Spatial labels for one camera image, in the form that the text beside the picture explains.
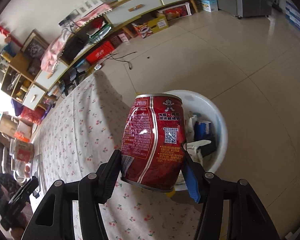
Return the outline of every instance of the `blue box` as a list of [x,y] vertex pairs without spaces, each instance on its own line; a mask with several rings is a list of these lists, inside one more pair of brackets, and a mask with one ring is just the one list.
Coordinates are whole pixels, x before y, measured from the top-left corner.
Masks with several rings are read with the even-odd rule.
[[217,0],[199,0],[202,4],[202,9],[207,12],[218,11],[218,2]]

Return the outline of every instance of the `floor tile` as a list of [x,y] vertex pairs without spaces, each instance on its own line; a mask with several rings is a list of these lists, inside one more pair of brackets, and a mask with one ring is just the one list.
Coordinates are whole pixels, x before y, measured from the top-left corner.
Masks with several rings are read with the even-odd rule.
[[114,89],[122,95],[122,101],[129,107],[132,106],[136,98],[136,91],[124,66],[122,65],[116,71],[107,75],[107,77]]
[[251,76],[278,113],[300,164],[300,43]]
[[300,176],[267,208],[280,238],[300,225]]
[[127,43],[122,43],[114,53],[120,53],[120,56],[124,56],[131,52],[136,52],[124,57],[125,60],[132,60],[142,53],[186,32],[187,31],[185,29],[170,23],[169,28],[158,33],[154,33],[149,37],[143,39],[138,36],[129,40]]
[[[113,58],[117,58],[117,57],[122,57],[123,54],[118,53],[117,55],[114,55]],[[102,62],[102,68],[101,70],[107,75],[111,75],[112,73],[114,73],[115,71],[117,71],[120,68],[125,68],[124,67],[124,62],[122,61],[118,61],[118,60],[114,60],[112,57],[110,57],[108,55],[108,59],[102,59],[101,62],[98,62],[99,64],[101,64]]]
[[207,11],[200,11],[199,13],[194,13],[193,15],[188,17],[175,19],[173,20],[173,22],[174,24],[184,28],[187,31],[192,31],[194,29],[215,24],[217,22],[221,22],[232,17],[233,16],[229,13],[221,10],[212,13]]
[[247,75],[296,44],[298,37],[283,17],[227,19],[192,31],[220,50]]
[[212,101],[228,129],[226,156],[216,174],[228,181],[246,179],[267,207],[298,174],[284,126],[250,79]]
[[246,78],[222,53],[191,33],[160,44],[131,63],[128,74],[139,93],[185,89],[213,98]]

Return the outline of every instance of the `bed sheet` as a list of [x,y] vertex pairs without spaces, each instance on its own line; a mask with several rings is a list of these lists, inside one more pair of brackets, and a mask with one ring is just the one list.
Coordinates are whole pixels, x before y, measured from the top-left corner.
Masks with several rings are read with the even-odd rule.
[[[121,138],[129,107],[102,71],[86,78],[41,126],[33,143],[41,155],[42,191],[36,209],[55,180],[78,181],[109,160]],[[200,213],[165,194],[125,183],[118,177],[112,197],[100,205],[110,240],[193,239]],[[82,239],[78,203],[74,231]]]

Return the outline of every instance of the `red box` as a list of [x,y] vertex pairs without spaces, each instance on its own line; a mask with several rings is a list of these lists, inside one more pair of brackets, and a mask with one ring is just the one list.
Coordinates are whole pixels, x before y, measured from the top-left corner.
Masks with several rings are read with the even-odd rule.
[[111,36],[109,40],[114,48],[117,48],[122,43],[117,35]]
[[99,48],[97,48],[95,51],[93,51],[90,55],[86,57],[86,60],[90,63],[93,64],[99,59],[104,58],[107,56],[109,53],[114,51],[114,47],[112,46],[110,41],[104,42]]

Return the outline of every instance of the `barcode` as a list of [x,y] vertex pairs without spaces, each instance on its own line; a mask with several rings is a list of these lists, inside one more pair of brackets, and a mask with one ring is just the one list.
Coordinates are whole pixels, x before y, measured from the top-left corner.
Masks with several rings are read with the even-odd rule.
[[126,176],[126,172],[133,160],[134,157],[131,157],[129,155],[121,155],[121,173],[124,177]]
[[166,21],[165,20],[161,20],[161,21],[157,22],[157,26],[159,27],[159,29],[167,26]]

